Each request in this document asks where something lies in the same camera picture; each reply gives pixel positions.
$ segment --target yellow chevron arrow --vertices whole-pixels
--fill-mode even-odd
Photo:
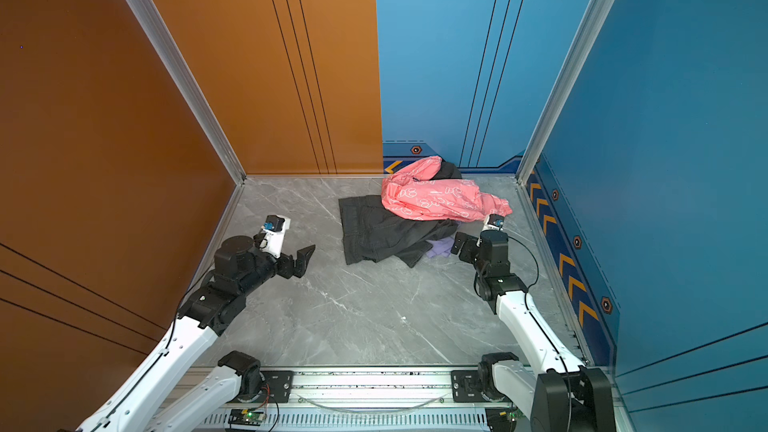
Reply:
[[[574,261],[573,261],[572,258],[570,258],[567,255],[560,254],[560,276],[561,277],[563,276],[563,262],[566,263],[566,264],[571,264],[574,267],[576,267],[576,264],[574,264]]]
[[[598,313],[592,310],[592,308],[585,303],[579,301],[578,303],[578,322],[581,325],[581,328],[584,328],[584,312],[587,312],[592,317],[594,317],[594,320],[599,321]]]
[[[541,211],[542,211],[542,205],[548,206],[549,202],[544,200],[543,198],[537,198],[536,199],[536,217],[541,217]]]
[[[394,174],[395,173],[395,167],[398,167],[400,164],[402,164],[402,160],[395,160],[392,162],[392,164],[384,169],[384,172],[388,174]]]
[[[542,186],[541,186],[541,185],[539,185],[539,184],[531,184],[531,202],[533,202],[533,189],[534,189],[534,188],[539,188],[539,189],[541,189],[541,188],[542,188]]]
[[[547,235],[547,222],[558,223],[558,221],[554,220],[554,217],[544,214],[544,235]]]
[[[568,296],[571,298],[571,301],[574,300],[574,285],[579,287],[584,292],[587,291],[587,288],[584,286],[584,284],[576,280],[573,275],[571,275],[568,277]]]

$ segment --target purple cloth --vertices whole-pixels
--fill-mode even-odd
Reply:
[[[443,257],[451,256],[451,247],[453,247],[453,237],[441,238],[440,240],[428,240],[432,244],[432,250],[427,251],[427,257],[432,258],[436,255]]]

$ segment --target black line on wall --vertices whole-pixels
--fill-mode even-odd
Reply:
[[[312,133],[310,132],[310,122],[306,118],[306,112],[304,111],[304,103],[301,101],[301,94],[299,93],[299,83],[296,81],[296,74],[293,72],[293,64],[290,62],[290,54],[288,53],[288,44],[286,43],[285,34],[283,34],[283,26],[280,24],[280,16],[277,15],[277,5],[275,5],[275,0],[272,0],[272,7],[275,10],[275,18],[277,19],[277,26],[278,28],[280,28],[280,36],[283,37],[283,47],[285,47],[285,50],[286,50],[286,57],[288,58],[288,67],[290,67],[290,74],[293,76],[293,85],[296,87],[296,95],[299,97],[299,105],[301,106],[301,113],[302,115],[304,115],[304,125],[306,125],[306,134],[310,137],[310,145],[312,145],[312,154],[315,157],[315,164],[317,165],[317,173],[321,174],[322,172],[320,171],[320,161],[317,160],[317,152],[315,152],[315,143],[312,140]]]
[[[129,327],[129,326],[127,326],[127,325],[122,325],[120,322],[116,322],[116,321],[113,321],[112,319],[110,319],[110,318],[108,318],[108,317],[105,317],[105,316],[101,315],[99,312],[93,312],[93,311],[91,311],[91,309],[89,309],[89,308],[85,308],[85,307],[83,307],[83,306],[82,306],[82,305],[80,305],[80,304],[76,304],[76,303],[74,303],[74,302],[72,302],[72,301],[70,301],[70,300],[67,300],[66,298],[63,298],[61,295],[57,295],[57,294],[54,294],[53,292],[51,292],[51,291],[49,291],[49,290],[45,290],[43,287],[40,287],[40,286],[38,286],[38,285],[35,285],[35,284],[31,283],[31,282],[27,282],[27,281],[25,281],[23,278],[20,278],[20,277],[16,277],[14,274],[12,274],[12,273],[10,273],[10,272],[6,272],[6,271],[2,270],[1,268],[0,268],[0,273],[3,273],[3,274],[5,274],[5,275],[7,275],[7,276],[9,276],[9,277],[11,277],[11,278],[14,278],[14,279],[16,279],[16,280],[17,280],[17,281],[19,281],[19,282],[22,282],[22,283],[24,283],[24,284],[26,284],[26,285],[29,285],[30,287],[34,287],[34,288],[36,288],[37,290],[39,290],[39,291],[41,291],[41,292],[45,292],[46,294],[49,294],[49,295],[53,295],[53,296],[54,296],[54,297],[56,297],[57,299],[63,300],[64,302],[67,302],[68,304],[71,304],[71,305],[73,305],[73,306],[75,306],[75,307],[77,307],[77,308],[80,308],[80,309],[82,309],[82,310],[84,310],[84,311],[86,311],[86,312],[90,312],[91,314],[93,314],[93,315],[96,315],[97,317],[100,317],[100,318],[102,318],[102,319],[103,319],[103,320],[105,320],[105,321],[111,322],[111,323],[113,323],[113,324],[115,324],[115,325],[118,325],[118,326],[120,326],[120,327],[122,327],[122,328],[124,328],[124,329],[127,329],[127,330],[129,330],[129,331],[131,331],[131,332],[135,332],[136,334],[139,334],[139,335],[140,335],[140,336],[142,336],[142,337],[146,337],[146,338],[148,338],[148,339],[149,339],[149,340],[151,340],[151,341],[155,341],[155,342],[157,342],[157,341],[158,341],[158,340],[157,340],[156,338],[154,338],[154,337],[150,337],[149,335],[146,335],[146,334],[142,334],[141,332],[139,332],[139,331],[137,331],[137,330],[134,330],[134,329],[130,328],[130,327]]]
[[[315,54],[312,52],[312,41],[310,40],[310,30],[306,26],[306,17],[304,16],[304,5],[299,0],[299,7],[301,8],[301,17],[304,21],[304,31],[306,32],[306,42],[310,46],[310,59],[312,60],[312,68],[315,71],[315,81],[317,82],[317,92],[320,95],[320,110],[322,111],[322,118],[326,123],[326,133],[328,134],[328,146],[331,149],[331,159],[333,160],[333,170],[338,174],[339,169],[336,168],[336,154],[333,152],[333,141],[331,140],[331,129],[328,127],[328,117],[326,116],[326,106],[322,101],[322,89],[320,88],[320,78],[317,75],[317,65],[315,65]]]
[[[627,375],[627,374],[631,374],[632,372],[637,372],[638,370],[643,370],[646,367],[650,367],[651,365],[660,364],[661,362],[665,362],[666,360],[674,359],[674,358],[677,358],[677,357],[679,357],[681,355],[686,355],[689,352],[693,352],[695,350],[699,350],[699,349],[702,349],[702,348],[705,348],[705,347],[709,347],[710,345],[714,345],[714,344],[716,344],[718,342],[726,341],[726,340],[728,340],[730,338],[734,338],[734,337],[736,337],[738,335],[742,335],[742,334],[745,334],[747,332],[751,332],[751,331],[757,330],[759,328],[765,327],[766,325],[768,325],[768,322],[763,322],[762,324],[755,325],[754,327],[745,328],[743,331],[735,332],[734,334],[727,335],[727,336],[725,336],[723,338],[719,338],[719,339],[717,339],[715,341],[707,342],[706,344],[702,344],[702,345],[699,345],[697,347],[690,348],[688,350],[683,350],[682,352],[678,352],[677,354],[670,355],[669,357],[666,357],[666,358],[663,358],[663,359],[660,359],[660,360],[656,360],[655,362],[651,362],[650,364],[646,364],[646,365],[643,365],[641,367],[634,368],[632,370],[627,370],[626,372],[622,372],[621,374],[617,375],[616,377],[619,378],[622,375]]]
[[[717,399],[721,397],[728,397],[730,395],[745,394],[747,392],[757,392],[758,390],[764,390],[764,389],[768,389],[768,385],[762,385],[760,387],[754,387],[751,389],[736,390],[735,392],[725,392],[724,394],[710,395],[707,397],[701,397],[697,399],[681,400],[680,402],[672,402],[671,404],[662,404],[662,405],[655,405],[653,407],[629,410],[628,412],[632,414],[633,412],[642,412],[644,410],[653,410],[653,409],[660,409],[665,407],[672,407],[673,405],[690,404],[691,402],[699,402],[699,401],[708,400],[708,399]]]
[[[502,21],[502,31],[498,33],[498,42],[496,43],[496,52],[493,54],[493,62],[491,64],[491,73],[488,74],[488,83],[485,84],[485,95],[482,98],[482,106],[480,106],[480,117],[478,117],[478,124],[475,127],[475,139],[472,140],[472,149],[469,151],[469,162],[467,162],[467,165],[472,164],[472,154],[475,153],[475,143],[478,140],[478,132],[480,131],[480,123],[482,122],[482,113],[485,109],[485,101],[488,98],[488,89],[491,87],[491,80],[493,80],[493,70],[496,67],[496,58],[498,57],[498,47],[502,43],[502,36],[504,35],[504,25],[507,23],[507,14],[509,13],[509,5],[512,3],[512,0],[507,0],[507,9],[504,11],[504,20]]]
[[[145,321],[149,322],[150,324],[152,324],[152,325],[155,325],[155,326],[157,326],[157,327],[159,327],[159,328],[161,328],[161,329],[165,330],[165,327],[163,327],[162,325],[159,325],[159,324],[156,324],[155,322],[152,322],[152,321],[151,321],[151,320],[149,320],[148,318],[146,318],[146,317],[144,317],[144,316],[142,316],[142,315],[139,315],[139,314],[137,314],[136,312],[133,312],[133,311],[131,311],[129,308],[123,307],[123,306],[122,306],[122,305],[120,305],[119,303],[117,303],[117,302],[115,302],[115,301],[113,301],[113,300],[110,300],[110,299],[106,298],[105,296],[101,295],[101,294],[100,294],[100,293],[98,293],[98,292],[94,292],[94,291],[92,291],[90,288],[88,288],[88,287],[86,287],[86,286],[84,286],[84,285],[80,284],[79,282],[75,282],[75,281],[73,281],[72,279],[70,279],[69,277],[67,277],[67,276],[65,276],[65,275],[63,275],[63,274],[59,274],[58,272],[56,272],[56,271],[55,271],[55,270],[53,270],[52,268],[50,268],[50,267],[47,267],[47,266],[45,266],[45,265],[41,264],[40,262],[38,262],[38,261],[34,260],[33,258],[30,258],[30,257],[28,257],[27,255],[24,255],[24,254],[22,254],[21,252],[19,252],[19,251],[15,250],[14,248],[10,248],[9,246],[7,246],[7,245],[5,245],[5,244],[3,244],[3,243],[0,243],[0,246],[3,246],[3,247],[4,247],[4,248],[6,248],[7,250],[9,250],[9,251],[13,252],[14,254],[18,255],[19,257],[24,257],[25,259],[27,259],[28,261],[32,262],[33,264],[36,264],[36,265],[39,265],[40,267],[43,267],[43,268],[44,268],[45,270],[47,270],[48,272],[50,272],[50,273],[52,273],[52,274],[54,274],[54,275],[57,275],[57,276],[61,277],[61,278],[62,278],[62,279],[64,279],[65,281],[68,281],[68,282],[70,282],[70,283],[72,283],[72,284],[75,284],[75,285],[77,285],[78,287],[80,287],[80,288],[82,288],[82,289],[85,289],[85,290],[87,290],[88,292],[91,292],[93,295],[95,295],[95,296],[97,296],[97,297],[99,297],[99,298],[102,298],[103,300],[105,300],[105,301],[109,302],[110,304],[112,304],[112,305],[116,305],[116,306],[120,307],[121,309],[123,309],[124,311],[126,311],[126,312],[129,312],[129,313],[131,313],[131,314],[135,315],[136,317],[138,317],[138,318],[140,318],[140,319],[143,319],[143,320],[145,320]]]
[[[73,329],[75,329],[75,330],[78,330],[78,331],[81,331],[81,332],[85,332],[85,333],[86,333],[86,334],[88,334],[88,335],[93,335],[94,337],[98,337],[98,338],[100,338],[100,339],[103,339],[103,340],[105,340],[105,341],[107,341],[107,342],[111,342],[112,344],[115,344],[115,345],[119,345],[119,346],[121,346],[121,347],[125,347],[125,348],[126,348],[126,349],[128,349],[128,350],[132,350],[132,351],[134,351],[134,352],[139,352],[141,355],[147,355],[147,352],[142,352],[141,350],[138,350],[138,349],[134,349],[134,348],[132,348],[132,347],[129,347],[129,346],[125,345],[125,344],[121,344],[120,342],[116,342],[116,341],[113,341],[113,340],[112,340],[112,339],[110,339],[110,338],[106,338],[106,337],[103,337],[103,336],[101,336],[101,335],[99,335],[99,334],[94,334],[94,333],[93,333],[93,332],[91,332],[91,331],[86,331],[85,329],[83,329],[83,328],[80,328],[80,327],[78,327],[77,325],[72,325],[72,324],[68,324],[67,322],[64,322],[64,321],[60,321],[60,320],[58,320],[57,318],[53,318],[53,317],[51,317],[50,315],[46,315],[46,314],[44,314],[43,312],[37,312],[37,311],[33,311],[33,310],[32,310],[32,309],[30,309],[30,308],[26,308],[26,307],[25,307],[25,306],[23,306],[23,305],[17,304],[17,303],[15,303],[15,302],[11,302],[11,301],[9,301],[9,300],[7,300],[7,299],[4,299],[4,298],[2,298],[2,297],[0,297],[0,301],[3,301],[3,302],[5,302],[6,304],[15,305],[16,307],[18,307],[18,308],[20,308],[20,309],[24,309],[24,310],[25,310],[25,311],[27,311],[27,312],[32,312],[33,314],[39,315],[39,316],[41,316],[41,317],[45,317],[45,318],[51,319],[53,322],[59,322],[59,323],[60,323],[60,324],[62,324],[62,325],[66,325],[67,327],[72,327],[72,328],[73,328]]]
[[[491,35],[491,24],[493,24],[493,14],[496,11],[496,1],[493,0],[493,8],[491,8],[491,19],[488,21],[488,32],[485,34],[485,45],[482,48],[482,57],[480,59],[480,70],[478,70],[478,79],[475,83],[475,93],[472,94],[472,105],[469,107],[469,118],[467,119],[467,129],[464,132],[464,143],[462,144],[462,155],[458,159],[458,166],[462,166],[464,160],[464,149],[467,146],[467,137],[469,137],[469,124],[472,123],[472,110],[475,108],[475,97],[478,94],[478,86],[480,85],[480,73],[482,72],[482,64],[485,61],[485,50],[488,48],[488,38]]]
[[[320,140],[320,150],[322,150],[322,158],[326,163],[326,171],[330,172],[330,167],[328,167],[328,156],[326,155],[326,148],[322,144],[322,134],[320,133],[320,124],[317,121],[317,112],[315,112],[315,101],[312,100],[312,91],[310,90],[310,80],[306,77],[306,67],[304,67],[304,58],[301,55],[301,46],[299,45],[299,36],[296,34],[296,25],[293,23],[293,12],[290,11],[290,2],[288,0],[286,0],[286,7],[288,7],[288,17],[290,17],[290,26],[293,29],[293,39],[296,41],[296,50],[299,51],[299,62],[301,62],[301,70],[302,72],[304,72],[304,83],[306,84],[306,93],[310,96],[310,105],[312,105],[312,116],[314,116],[315,118],[315,127],[317,128],[317,138]]]
[[[488,135],[488,128],[491,125],[491,117],[493,116],[493,108],[496,107],[496,98],[498,97],[498,90],[502,86],[502,79],[504,78],[504,70],[507,68],[507,59],[509,58],[509,51],[512,48],[512,41],[514,40],[514,32],[518,29],[518,21],[520,20],[520,11],[523,9],[523,2],[525,0],[520,0],[520,7],[518,7],[518,16],[514,19],[514,27],[512,28],[512,37],[509,38],[509,46],[507,47],[507,55],[504,58],[504,65],[502,66],[502,74],[498,78],[498,84],[496,84],[496,93],[493,97],[493,104],[491,104],[491,111],[488,113],[488,123],[485,124],[485,133],[482,136],[482,143],[480,144],[480,151],[478,152],[478,159],[475,162],[475,166],[477,166],[480,163],[480,156],[482,155],[482,148],[485,145],[485,137]]]
[[[662,385],[668,385],[668,384],[672,384],[674,382],[680,382],[681,380],[686,380],[686,379],[691,379],[691,378],[694,378],[694,377],[699,377],[700,375],[711,374],[712,372],[717,372],[717,371],[720,371],[720,370],[730,369],[732,367],[738,367],[738,366],[744,365],[744,364],[750,364],[752,362],[757,362],[758,360],[764,360],[764,359],[767,359],[767,358],[768,358],[768,354],[767,355],[761,355],[760,357],[755,357],[755,358],[752,358],[752,359],[742,360],[741,362],[735,362],[734,364],[724,365],[723,367],[718,367],[718,368],[714,368],[714,369],[705,370],[704,372],[699,372],[698,374],[691,374],[691,375],[687,375],[685,377],[681,377],[679,379],[667,380],[666,382],[662,382],[660,384],[649,385],[648,387],[643,387],[641,389],[632,390],[630,392],[622,392],[621,395],[634,394],[635,392],[641,392],[643,390],[648,390],[648,389],[652,389],[652,388],[656,388],[656,387],[661,387]]]

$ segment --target blue wall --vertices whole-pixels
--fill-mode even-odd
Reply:
[[[376,0],[384,141],[426,143],[472,167],[519,154],[588,2]]]
[[[638,430],[763,430],[768,0],[616,0],[544,149],[621,313]],[[640,370],[637,368],[652,364]],[[687,404],[668,404],[692,400]]]

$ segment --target gray marble floor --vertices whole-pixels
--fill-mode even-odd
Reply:
[[[509,200],[513,214],[505,229],[538,254],[512,178],[470,178]],[[281,214],[292,219],[283,251],[294,254],[310,244],[317,250],[302,279],[274,277],[252,293],[196,365],[216,365],[232,350],[272,366],[474,364],[489,352],[520,355],[512,333],[472,290],[472,266],[455,255],[424,257],[414,268],[395,257],[345,264],[338,199],[380,191],[380,178],[249,178],[225,237],[253,235],[265,216]],[[460,230],[477,235],[480,228],[471,222]],[[530,254],[514,242],[509,248],[512,271],[533,283]],[[541,273],[532,297],[555,333],[575,348],[554,293]]]

